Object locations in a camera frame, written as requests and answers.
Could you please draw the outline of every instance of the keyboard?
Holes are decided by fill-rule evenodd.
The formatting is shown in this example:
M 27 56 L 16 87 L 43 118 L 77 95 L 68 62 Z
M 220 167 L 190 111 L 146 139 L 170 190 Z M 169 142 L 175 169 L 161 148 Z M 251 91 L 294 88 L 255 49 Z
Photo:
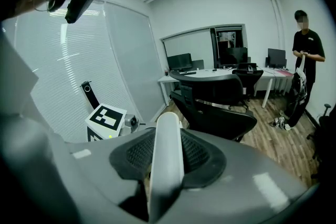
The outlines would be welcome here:
M 182 73 L 181 75 L 195 75 L 197 72 Z

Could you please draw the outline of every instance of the wooden floor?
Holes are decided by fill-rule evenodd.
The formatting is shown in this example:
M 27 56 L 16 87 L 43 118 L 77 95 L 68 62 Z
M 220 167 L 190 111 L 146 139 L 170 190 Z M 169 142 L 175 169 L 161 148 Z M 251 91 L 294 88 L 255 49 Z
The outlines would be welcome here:
M 306 137 L 315 131 L 314 126 L 304 114 L 298 124 L 290 131 L 269 126 L 269 122 L 279 117 L 279 111 L 284 110 L 286 103 L 282 96 L 269 97 L 266 107 L 263 109 L 263 96 L 257 96 L 247 102 L 249 109 L 258 120 L 257 125 L 244 135 L 241 143 L 257 148 L 261 152 L 279 163 L 285 170 L 297 176 L 307 187 L 316 183 L 310 178 L 311 174 L 317 172 L 317 161 L 312 159 L 314 147 Z M 233 110 L 245 112 L 242 106 L 233 106 Z M 188 121 L 181 114 L 173 101 L 167 106 L 164 112 L 174 112 L 180 118 L 185 129 L 188 128 Z

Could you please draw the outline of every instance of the black mesh pad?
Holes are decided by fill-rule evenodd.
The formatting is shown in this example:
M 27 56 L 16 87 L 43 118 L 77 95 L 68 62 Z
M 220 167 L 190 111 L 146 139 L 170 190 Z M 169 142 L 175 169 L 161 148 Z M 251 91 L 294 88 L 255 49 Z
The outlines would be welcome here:
M 144 180 L 152 163 L 154 139 L 155 128 L 111 152 L 110 163 L 121 178 Z
M 144 180 L 152 163 L 155 129 L 117 147 L 110 163 L 123 179 Z M 181 129 L 183 188 L 201 188 L 213 183 L 224 171 L 226 159 L 216 146 Z
M 197 136 L 181 129 L 184 177 L 183 188 L 202 188 L 212 184 L 223 173 L 223 152 Z

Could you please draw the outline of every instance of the black pants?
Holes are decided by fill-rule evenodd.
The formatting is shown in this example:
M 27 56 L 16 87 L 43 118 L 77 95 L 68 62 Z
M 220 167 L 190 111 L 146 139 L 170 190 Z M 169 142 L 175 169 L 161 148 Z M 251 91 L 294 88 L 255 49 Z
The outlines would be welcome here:
M 311 93 L 311 89 L 313 88 L 313 84 L 314 84 L 314 82 L 311 83 L 311 82 L 307 81 L 307 84 L 306 84 L 306 86 L 307 86 L 307 97 L 306 97 L 303 104 L 301 104 L 301 105 L 298 104 L 297 105 L 293 115 L 290 117 L 290 119 L 287 122 L 289 124 L 289 126 L 294 127 L 298 123 L 302 114 L 304 113 L 304 110 L 305 110 L 305 108 L 308 104 L 309 98 L 310 98 L 310 93 Z

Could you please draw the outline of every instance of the black t-shirt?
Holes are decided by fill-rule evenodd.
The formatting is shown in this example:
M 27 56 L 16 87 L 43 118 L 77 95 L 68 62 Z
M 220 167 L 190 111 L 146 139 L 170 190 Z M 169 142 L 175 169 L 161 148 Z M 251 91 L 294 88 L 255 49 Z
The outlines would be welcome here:
M 306 33 L 305 35 L 303 35 L 301 31 L 295 34 L 293 51 L 294 50 L 296 50 L 297 52 L 301 52 L 303 50 L 312 55 L 318 54 L 319 56 L 325 57 L 321 39 L 319 35 L 313 30 L 309 30 L 308 33 Z M 296 60 L 295 68 L 301 65 L 301 61 L 302 59 L 298 57 L 298 59 Z M 304 72 L 306 74 L 307 81 L 310 83 L 314 83 L 316 73 L 316 61 L 306 57 L 304 63 Z

